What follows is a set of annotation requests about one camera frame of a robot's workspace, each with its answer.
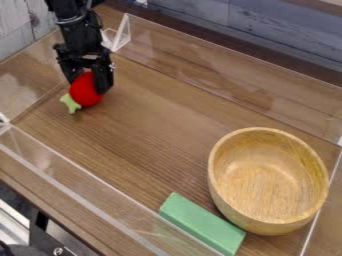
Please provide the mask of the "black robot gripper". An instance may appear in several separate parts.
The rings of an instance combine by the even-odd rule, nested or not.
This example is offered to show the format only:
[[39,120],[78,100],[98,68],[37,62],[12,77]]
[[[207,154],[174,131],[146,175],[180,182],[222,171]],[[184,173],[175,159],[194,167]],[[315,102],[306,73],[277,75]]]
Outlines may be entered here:
[[56,24],[63,42],[54,45],[58,63],[68,83],[91,67],[98,94],[106,94],[114,86],[115,65],[110,50],[103,46],[103,24],[95,11],[56,11]]

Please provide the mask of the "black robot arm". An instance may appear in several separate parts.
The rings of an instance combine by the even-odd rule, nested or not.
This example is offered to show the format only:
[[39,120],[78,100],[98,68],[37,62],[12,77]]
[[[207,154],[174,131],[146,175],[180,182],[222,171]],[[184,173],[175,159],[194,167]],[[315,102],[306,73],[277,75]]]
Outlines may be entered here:
[[106,94],[114,86],[115,68],[111,51],[103,45],[103,22],[92,9],[102,1],[44,0],[63,36],[63,42],[54,45],[60,69],[70,83],[90,69],[98,94]]

